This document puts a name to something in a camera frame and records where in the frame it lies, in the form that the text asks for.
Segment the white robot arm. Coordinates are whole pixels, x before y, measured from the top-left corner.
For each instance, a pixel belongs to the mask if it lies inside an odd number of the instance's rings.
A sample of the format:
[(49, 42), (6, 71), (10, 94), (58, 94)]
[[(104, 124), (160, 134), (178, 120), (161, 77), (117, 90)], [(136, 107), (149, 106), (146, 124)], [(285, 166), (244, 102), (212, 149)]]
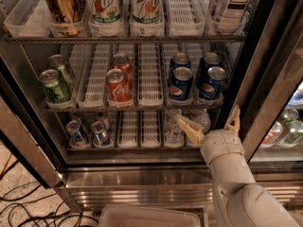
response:
[(300, 227), (284, 206), (256, 183), (239, 138), (240, 110), (222, 129), (204, 127), (177, 114), (175, 121), (200, 149), (212, 177), (212, 198), (219, 227)]

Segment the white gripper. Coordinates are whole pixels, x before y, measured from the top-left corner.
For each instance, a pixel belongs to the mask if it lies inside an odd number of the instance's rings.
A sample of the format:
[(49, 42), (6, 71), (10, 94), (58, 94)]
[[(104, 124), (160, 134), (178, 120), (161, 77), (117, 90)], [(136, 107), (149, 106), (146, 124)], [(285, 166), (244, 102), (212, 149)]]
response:
[(237, 136), (241, 126), (240, 114), (241, 108), (236, 105), (226, 120), (225, 130), (210, 131), (206, 136), (204, 127), (197, 122), (182, 115), (176, 116), (176, 122), (194, 146), (201, 145), (200, 152), (210, 165), (213, 160), (226, 154), (244, 154), (241, 140)]

